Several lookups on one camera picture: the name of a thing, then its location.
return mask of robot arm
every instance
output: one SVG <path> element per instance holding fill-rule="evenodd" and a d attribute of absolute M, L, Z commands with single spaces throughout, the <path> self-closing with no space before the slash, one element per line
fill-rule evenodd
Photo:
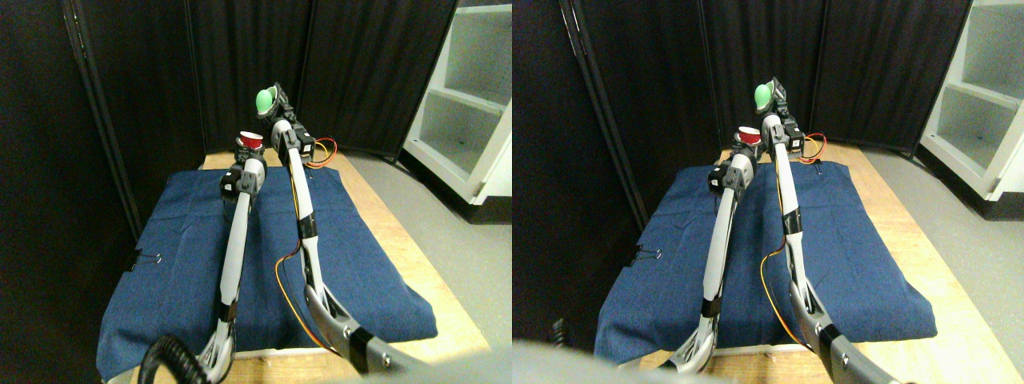
<path fill-rule="evenodd" d="M 360 374 L 396 372 L 424 366 L 423 361 L 401 352 L 374 336 L 335 299 L 321 276 L 316 251 L 316 215 L 309 198 L 303 164 L 311 159 L 314 139 L 299 123 L 281 86 L 260 91 L 257 95 L 259 118 L 271 128 L 271 144 L 291 173 L 298 206 L 305 301 L 321 334 L 325 347 L 349 360 Z"/>
<path fill-rule="evenodd" d="M 237 204 L 217 290 L 216 329 L 198 359 L 178 339 L 170 335 L 161 336 L 142 358 L 138 376 L 140 384 L 153 383 L 161 365 L 166 366 L 178 382 L 219 383 L 227 376 L 234 358 L 234 314 L 249 212 L 263 186 L 266 172 L 262 140 L 260 135 L 242 132 L 242 136 L 236 139 L 236 163 L 220 179 L 221 198 Z"/>
<path fill-rule="evenodd" d="M 754 128 L 741 127 L 735 136 L 732 155 L 708 175 L 712 193 L 722 198 L 715 218 L 715 229 L 705 267 L 703 303 L 700 319 L 686 342 L 662 366 L 680 373 L 695 374 L 708 366 L 718 336 L 718 315 L 722 308 L 722 283 L 729 233 L 736 206 L 754 179 L 757 160 L 761 158 L 761 136 Z"/>
<path fill-rule="evenodd" d="M 762 151 L 768 151 L 777 169 L 781 200 L 782 228 L 785 234 L 786 265 L 790 269 L 790 297 L 800 322 L 805 346 L 824 364 L 837 383 L 898 383 L 896 379 L 865 357 L 833 324 L 814 287 L 804 270 L 803 224 L 800 205 L 790 169 L 790 158 L 803 152 L 804 133 L 790 115 L 785 89 L 777 80 L 758 87 L 757 111 L 762 116 L 760 131 L 740 127 L 735 135 L 732 155 L 709 174 L 709 184 L 722 203 L 712 233 L 711 250 L 703 276 L 703 305 L 697 329 L 662 366 L 680 373 L 697 373 L 707 367 L 715 349 L 718 315 L 721 308 L 722 281 L 729 244 L 733 211 L 754 178 Z"/>
<path fill-rule="evenodd" d="M 785 233 L 786 265 L 790 268 L 790 300 L 800 322 L 805 343 L 836 383 L 898 383 L 891 375 L 864 356 L 843 336 L 807 281 L 804 271 L 803 224 L 797 189 L 790 169 L 790 154 L 803 150 L 804 133 L 785 106 L 785 90 L 772 79 L 755 92 L 758 111 L 763 114 L 762 136 L 772 148 L 778 169 L 782 200 L 782 230 Z"/>

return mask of orange wire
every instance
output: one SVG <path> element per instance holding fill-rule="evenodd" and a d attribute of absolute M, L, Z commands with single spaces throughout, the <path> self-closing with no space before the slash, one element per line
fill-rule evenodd
<path fill-rule="evenodd" d="M 292 203 L 295 204 L 295 217 L 296 217 L 296 219 L 298 219 L 298 217 L 299 217 L 299 202 L 298 202 L 298 200 L 295 199 L 295 179 L 291 178 L 291 177 L 289 179 L 292 181 Z M 274 279 L 278 280 L 278 288 L 281 288 L 281 294 L 285 296 L 285 301 L 288 302 L 288 307 L 292 308 L 292 313 L 295 314 L 295 318 L 299 321 L 299 325 L 302 326 L 302 330 L 306 331 L 306 335 L 309 336 L 309 339 L 312 340 L 313 343 L 315 343 L 316 345 L 318 345 L 321 348 L 327 349 L 327 350 L 331 351 L 331 353 L 334 353 L 334 354 L 337 354 L 338 356 L 341 356 L 341 354 L 338 353 L 338 351 L 336 351 L 336 350 L 334 350 L 334 349 L 332 349 L 332 348 L 324 345 L 324 343 L 316 337 L 316 335 L 313 335 L 312 330 L 310 330 L 309 327 L 306 326 L 306 322 L 303 322 L 302 321 L 302 316 L 300 316 L 299 312 L 297 310 L 295 310 L 295 305 L 292 304 L 292 299 L 288 296 L 288 291 L 285 291 L 285 286 L 283 284 L 281 284 L 281 273 L 279 271 L 281 269 L 280 268 L 281 263 L 284 262 L 285 260 L 288 260 L 288 259 L 292 258 L 292 256 L 295 256 L 296 254 L 298 254 L 299 253 L 299 249 L 301 249 L 301 248 L 302 248 L 302 240 L 299 240 L 295 244 L 295 250 L 294 251 L 292 251 L 291 253 L 289 253 L 289 254 L 287 254 L 285 256 L 282 256 L 280 259 L 278 259 L 278 262 L 273 263 L 273 276 L 274 276 Z"/>
<path fill-rule="evenodd" d="M 321 142 L 321 141 L 331 141 L 331 143 L 334 144 L 334 151 L 331 151 L 331 155 L 328 156 L 327 159 L 324 159 L 324 160 L 318 161 L 318 162 L 312 162 L 311 161 L 309 163 L 306 163 L 306 167 L 313 168 L 313 169 L 324 168 L 325 166 L 328 165 L 328 163 L 331 163 L 331 160 L 334 160 L 335 154 L 338 153 L 338 143 L 336 141 L 334 141 L 333 138 L 330 138 L 330 137 L 321 137 L 321 138 L 316 139 L 316 142 Z"/>
<path fill-rule="evenodd" d="M 801 156 L 799 158 L 799 160 L 800 160 L 801 163 L 804 163 L 804 164 L 811 164 L 811 163 L 814 163 L 815 160 L 820 159 L 821 155 L 823 155 L 825 153 L 825 147 L 828 146 L 828 139 L 825 138 L 825 135 L 823 133 L 815 132 L 815 133 L 811 133 L 811 134 L 807 135 L 806 137 L 811 137 L 811 136 L 819 136 L 819 137 L 821 137 L 821 150 L 818 150 L 818 153 L 815 154 L 813 157 L 810 157 L 810 158 L 805 158 L 805 157 Z"/>
<path fill-rule="evenodd" d="M 778 194 L 778 210 L 779 212 L 782 212 L 782 190 L 778 184 L 778 163 L 775 163 L 775 191 Z M 793 334 L 793 331 L 790 330 L 790 326 L 785 324 L 784 319 L 782 319 L 782 314 L 778 312 L 778 308 L 775 307 L 775 300 L 772 299 L 771 292 L 768 291 L 768 284 L 765 283 L 765 261 L 767 261 L 769 257 L 772 257 L 774 255 L 777 255 L 779 252 L 782 252 L 782 249 L 784 248 L 785 248 L 785 237 L 783 236 L 782 245 L 778 246 L 778 249 L 775 250 L 775 252 L 769 253 L 763 259 L 761 259 L 761 268 L 760 268 L 761 287 L 764 287 L 765 296 L 768 296 L 768 303 L 771 304 L 771 309 L 775 312 L 775 317 L 778 317 L 778 323 L 782 325 L 783 329 L 785 329 L 785 333 L 790 335 L 790 338 L 792 338 L 793 341 L 795 341 L 797 344 L 803 345 L 804 348 L 811 349 L 811 347 L 807 346 L 807 344 L 802 343 L 800 339 L 798 339 L 797 336 Z"/>

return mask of white cabinet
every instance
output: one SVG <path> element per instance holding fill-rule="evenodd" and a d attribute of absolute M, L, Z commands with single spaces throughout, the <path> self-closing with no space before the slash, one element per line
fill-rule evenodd
<path fill-rule="evenodd" d="M 402 148 L 470 205 L 512 196 L 512 5 L 456 10 Z"/>
<path fill-rule="evenodd" d="M 1024 0 L 975 1 L 921 143 L 985 201 L 1022 193 L 1022 99 Z"/>

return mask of black cable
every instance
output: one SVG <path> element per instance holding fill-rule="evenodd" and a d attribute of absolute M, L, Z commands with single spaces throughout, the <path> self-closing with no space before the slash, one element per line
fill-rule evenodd
<path fill-rule="evenodd" d="M 167 367 L 178 383 L 212 384 L 188 347 L 174 336 L 161 336 L 145 351 L 138 368 L 138 384 L 153 384 L 160 366 Z"/>

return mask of shelf compartment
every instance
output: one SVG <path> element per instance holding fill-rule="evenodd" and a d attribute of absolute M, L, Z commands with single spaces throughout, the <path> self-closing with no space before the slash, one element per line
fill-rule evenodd
<path fill-rule="evenodd" d="M 450 34 L 444 87 L 507 104 L 512 98 L 512 5 L 459 8 Z"/>
<path fill-rule="evenodd" d="M 469 93 L 460 92 L 455 89 L 449 88 L 430 88 L 430 93 L 436 94 L 438 96 L 447 98 L 452 101 L 462 102 L 466 105 L 475 108 L 477 110 L 484 111 L 488 114 L 501 116 L 502 112 L 505 111 L 505 105 L 480 98 Z"/>
<path fill-rule="evenodd" d="M 987 2 L 971 11 L 964 82 L 1024 98 L 1024 6 Z"/>
<path fill-rule="evenodd" d="M 442 93 L 429 92 L 418 140 L 469 174 L 483 155 L 500 118 Z"/>
<path fill-rule="evenodd" d="M 1017 111 L 980 96 L 977 89 L 947 85 L 936 135 L 987 169 Z"/>
<path fill-rule="evenodd" d="M 1017 111 L 1017 108 L 1019 108 L 1021 104 L 1021 100 L 1018 98 L 993 91 L 988 88 L 977 86 L 971 83 L 947 83 L 946 85 L 957 91 L 964 93 L 970 93 L 975 97 L 983 98 L 989 102 L 996 103 L 1011 111 Z"/>

